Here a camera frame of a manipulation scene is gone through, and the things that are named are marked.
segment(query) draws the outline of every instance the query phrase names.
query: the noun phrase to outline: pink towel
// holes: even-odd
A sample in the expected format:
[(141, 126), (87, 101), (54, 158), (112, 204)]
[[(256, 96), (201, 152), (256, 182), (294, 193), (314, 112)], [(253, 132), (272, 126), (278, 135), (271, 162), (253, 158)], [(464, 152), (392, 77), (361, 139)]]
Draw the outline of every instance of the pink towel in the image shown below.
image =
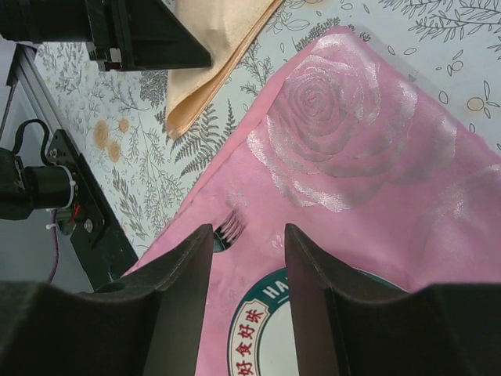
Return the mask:
[(246, 228), (214, 254), (197, 375), (252, 374), (226, 353), (230, 325), (249, 289), (285, 266), (288, 222), (408, 291), (501, 281), (500, 158), (344, 27), (269, 80), (135, 268), (233, 209)]

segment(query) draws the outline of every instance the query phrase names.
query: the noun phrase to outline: screw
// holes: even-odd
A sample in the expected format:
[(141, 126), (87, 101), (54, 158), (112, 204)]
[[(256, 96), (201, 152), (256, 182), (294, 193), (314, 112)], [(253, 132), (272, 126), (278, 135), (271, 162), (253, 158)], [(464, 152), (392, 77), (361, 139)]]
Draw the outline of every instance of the screw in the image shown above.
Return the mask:
[(93, 228), (94, 228), (94, 225), (92, 224), (92, 221), (90, 219), (87, 219), (84, 222), (85, 231), (87, 231), (88, 233), (91, 233)]

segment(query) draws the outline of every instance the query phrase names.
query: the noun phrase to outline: black cable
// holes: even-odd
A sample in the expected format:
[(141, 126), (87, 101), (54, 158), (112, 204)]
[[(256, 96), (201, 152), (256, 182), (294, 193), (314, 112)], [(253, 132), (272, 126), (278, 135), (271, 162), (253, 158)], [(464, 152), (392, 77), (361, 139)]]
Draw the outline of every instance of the black cable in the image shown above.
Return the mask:
[(52, 163), (50, 163), (47, 157), (45, 156), (45, 149), (47, 149), (47, 144), (49, 143), (49, 135), (50, 135), (49, 127), (45, 122), (43, 122), (40, 119), (26, 120), (24, 123), (21, 123), (21, 125), (16, 131), (13, 153), (18, 154), (21, 151), (21, 146), (23, 145), (23, 138), (24, 138), (24, 129), (26, 129), (26, 127), (32, 123), (39, 124), (44, 130), (44, 138), (41, 141), (40, 159), (44, 163), (44, 165), (52, 166)]

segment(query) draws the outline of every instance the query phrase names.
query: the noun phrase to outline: black metal bracket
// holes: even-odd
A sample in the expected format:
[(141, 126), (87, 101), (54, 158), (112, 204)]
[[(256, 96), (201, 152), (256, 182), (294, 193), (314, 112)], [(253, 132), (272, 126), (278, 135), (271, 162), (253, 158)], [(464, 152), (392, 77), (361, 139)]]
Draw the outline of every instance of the black metal bracket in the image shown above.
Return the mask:
[(71, 232), (71, 243), (91, 285), (96, 289), (120, 278), (137, 261), (137, 255), (90, 167), (65, 131), (54, 132), (48, 159), (66, 166), (77, 183), (70, 215), (59, 221), (59, 226)]

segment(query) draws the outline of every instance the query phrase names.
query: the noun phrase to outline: beige cloth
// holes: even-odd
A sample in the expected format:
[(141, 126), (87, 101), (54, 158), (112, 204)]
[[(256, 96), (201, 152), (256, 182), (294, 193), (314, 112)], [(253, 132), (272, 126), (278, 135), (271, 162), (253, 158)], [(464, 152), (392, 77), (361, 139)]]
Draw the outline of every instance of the beige cloth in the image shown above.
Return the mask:
[(168, 73), (166, 129), (184, 134), (232, 72), (282, 0), (179, 0), (176, 16), (211, 53), (212, 67)]

